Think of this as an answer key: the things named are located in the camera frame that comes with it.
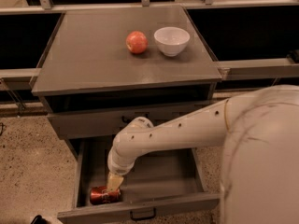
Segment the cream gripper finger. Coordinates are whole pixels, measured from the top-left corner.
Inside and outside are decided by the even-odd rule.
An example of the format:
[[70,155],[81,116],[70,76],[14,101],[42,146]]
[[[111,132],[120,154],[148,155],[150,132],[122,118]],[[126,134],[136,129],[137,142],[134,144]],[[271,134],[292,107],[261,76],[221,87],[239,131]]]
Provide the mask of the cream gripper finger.
[[123,177],[121,175],[115,175],[111,172],[108,173],[107,176],[107,191],[115,191],[123,182]]

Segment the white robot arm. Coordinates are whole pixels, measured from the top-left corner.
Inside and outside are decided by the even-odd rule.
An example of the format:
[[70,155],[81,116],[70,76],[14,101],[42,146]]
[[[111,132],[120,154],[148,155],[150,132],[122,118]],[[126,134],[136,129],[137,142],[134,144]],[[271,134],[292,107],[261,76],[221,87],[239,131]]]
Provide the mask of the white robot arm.
[[221,148],[220,224],[299,224],[299,87],[246,92],[160,125],[133,119],[116,134],[107,186],[151,152]]

